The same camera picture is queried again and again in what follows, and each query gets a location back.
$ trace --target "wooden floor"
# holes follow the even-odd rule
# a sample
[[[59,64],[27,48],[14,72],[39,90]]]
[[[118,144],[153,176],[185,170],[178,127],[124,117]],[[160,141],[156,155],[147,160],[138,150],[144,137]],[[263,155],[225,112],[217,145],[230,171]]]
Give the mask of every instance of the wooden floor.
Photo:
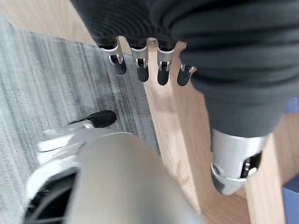
[[[4,1],[2,11],[18,28],[94,44],[67,0]],[[121,44],[130,53],[124,39]],[[246,189],[230,197],[220,195],[210,180],[210,132],[203,96],[190,84],[176,83],[183,48],[183,43],[177,46],[166,86],[157,83],[157,53],[155,47],[149,49],[150,78],[144,86],[165,165],[208,223],[285,223],[281,186],[299,171],[299,115],[284,116]]]

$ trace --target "metal joint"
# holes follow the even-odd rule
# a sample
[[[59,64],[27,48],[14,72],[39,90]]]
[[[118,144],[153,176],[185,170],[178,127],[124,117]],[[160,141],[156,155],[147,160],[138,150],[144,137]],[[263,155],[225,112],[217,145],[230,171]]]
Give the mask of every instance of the metal joint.
[[[120,42],[119,42],[119,39],[118,37],[116,38],[116,41],[117,41],[117,44],[116,44],[116,47],[113,48],[113,49],[105,49],[105,48],[102,48],[106,53],[108,53],[108,57],[109,57],[109,60],[111,63],[115,63],[113,60],[112,60],[112,56],[116,56],[117,58],[117,61],[119,64],[122,64],[123,62],[123,53],[122,53],[122,49],[121,49],[121,45],[120,45]]]
[[[171,51],[163,51],[158,48],[158,69],[159,71],[162,71],[162,62],[166,62],[166,71],[169,71],[171,63],[172,63],[172,57],[173,57],[174,49]]]
[[[149,61],[149,49],[148,49],[148,45],[146,45],[142,49],[131,48],[131,51],[132,51],[132,56],[134,58],[136,67],[139,68],[140,66],[142,66],[138,62],[138,59],[142,59],[143,60],[143,67],[146,68],[148,66],[148,61]]]

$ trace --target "black fingertip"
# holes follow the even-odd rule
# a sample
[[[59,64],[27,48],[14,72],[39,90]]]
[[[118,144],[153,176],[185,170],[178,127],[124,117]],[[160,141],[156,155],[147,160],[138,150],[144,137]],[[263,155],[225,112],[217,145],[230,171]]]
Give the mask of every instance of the black fingertip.
[[[139,81],[146,82],[149,79],[149,68],[140,67],[137,68],[137,76]]]
[[[158,83],[160,85],[166,85],[168,82],[169,71],[162,69],[161,71],[158,70]]]
[[[126,66],[126,63],[125,63],[124,59],[122,60],[121,64],[119,64],[118,62],[116,62],[114,64],[114,67],[115,67],[116,73],[118,75],[124,75],[126,73],[126,71],[127,71],[127,66]]]
[[[178,79],[177,79],[178,85],[180,85],[180,86],[187,85],[187,83],[189,82],[189,79],[190,79],[189,70],[182,71],[180,69],[178,72]]]

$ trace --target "gray carpet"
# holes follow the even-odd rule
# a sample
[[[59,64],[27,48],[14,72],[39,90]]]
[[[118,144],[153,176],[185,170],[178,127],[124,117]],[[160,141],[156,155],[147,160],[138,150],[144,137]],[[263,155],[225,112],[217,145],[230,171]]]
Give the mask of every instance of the gray carpet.
[[[43,130],[110,109],[118,118],[110,128],[138,135],[158,153],[132,57],[118,76],[98,47],[15,30],[3,16],[0,30],[1,224],[21,222]]]

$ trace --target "robotic hand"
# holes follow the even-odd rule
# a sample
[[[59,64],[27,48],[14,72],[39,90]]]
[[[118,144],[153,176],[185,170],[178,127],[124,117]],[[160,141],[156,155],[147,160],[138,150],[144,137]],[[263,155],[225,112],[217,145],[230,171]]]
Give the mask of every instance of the robotic hand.
[[[24,224],[202,223],[148,143],[105,128],[115,119],[102,111],[46,131]]]
[[[176,42],[185,41],[178,84],[185,85],[197,68],[191,82],[205,96],[213,183],[230,195],[252,177],[287,101],[299,95],[297,1],[71,2],[119,75],[126,64],[118,36],[126,37],[142,82],[149,78],[147,38],[158,40],[161,85],[168,81]],[[28,182],[25,223],[61,223],[71,190],[68,223],[199,223],[147,146],[128,133],[95,128],[107,124],[97,125],[93,115],[39,145],[42,166]],[[92,200],[94,195],[106,204]],[[91,210],[99,215],[90,216]]]
[[[138,78],[145,82],[146,39],[158,40],[158,75],[168,81],[178,40],[178,84],[205,96],[211,127],[212,180],[230,195],[257,170],[267,136],[289,98],[299,94],[299,4],[250,0],[71,0],[91,36],[119,74],[125,62],[117,37],[126,37]]]

